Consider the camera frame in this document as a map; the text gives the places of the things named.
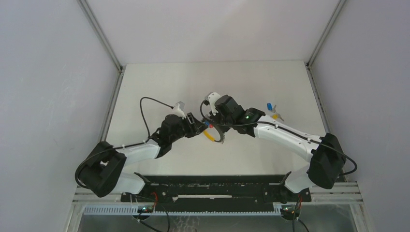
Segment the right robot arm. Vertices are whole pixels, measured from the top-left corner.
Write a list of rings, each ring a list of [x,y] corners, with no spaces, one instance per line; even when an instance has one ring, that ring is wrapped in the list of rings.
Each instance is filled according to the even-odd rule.
[[[205,97],[201,105],[211,108],[206,120],[227,132],[273,141],[286,147],[307,162],[297,171],[285,175],[279,188],[280,197],[292,201],[302,190],[312,186],[332,189],[343,174],[347,157],[336,136],[317,136],[289,127],[256,108],[244,109],[233,97],[216,92]]]

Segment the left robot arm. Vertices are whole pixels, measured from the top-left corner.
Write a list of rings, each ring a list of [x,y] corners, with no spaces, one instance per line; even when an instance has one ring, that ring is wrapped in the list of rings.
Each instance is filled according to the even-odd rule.
[[[185,117],[167,115],[161,126],[145,142],[113,147],[99,142],[75,171],[77,184],[102,198],[112,192],[131,193],[144,202],[150,198],[151,188],[140,174],[127,174],[123,168],[144,160],[157,159],[168,153],[172,144],[181,138],[192,138],[207,129],[191,113]]]

